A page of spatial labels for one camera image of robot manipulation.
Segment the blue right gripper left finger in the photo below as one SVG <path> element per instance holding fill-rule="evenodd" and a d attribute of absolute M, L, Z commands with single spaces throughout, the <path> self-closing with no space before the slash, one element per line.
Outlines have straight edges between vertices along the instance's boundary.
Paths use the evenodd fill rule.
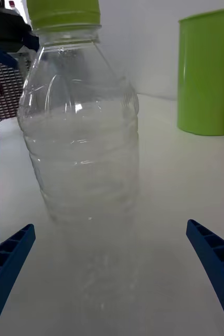
<path fill-rule="evenodd" d="M 0 316 L 35 239 L 34 225 L 28 224 L 0 244 Z"/>

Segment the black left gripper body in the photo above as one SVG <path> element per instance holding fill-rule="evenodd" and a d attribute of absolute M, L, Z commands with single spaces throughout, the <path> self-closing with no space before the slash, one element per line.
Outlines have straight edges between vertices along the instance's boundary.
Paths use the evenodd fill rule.
<path fill-rule="evenodd" d="M 28 25 L 16 12 L 0 7 L 0 49 L 18 52 L 23 47 L 23 37 L 28 33 Z"/>

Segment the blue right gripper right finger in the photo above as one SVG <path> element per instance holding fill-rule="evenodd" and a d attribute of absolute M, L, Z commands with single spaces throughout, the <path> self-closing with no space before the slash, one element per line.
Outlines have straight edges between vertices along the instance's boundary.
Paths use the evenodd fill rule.
<path fill-rule="evenodd" d="M 187 222 L 186 236 L 224 311 L 224 240 L 193 219 Z"/>

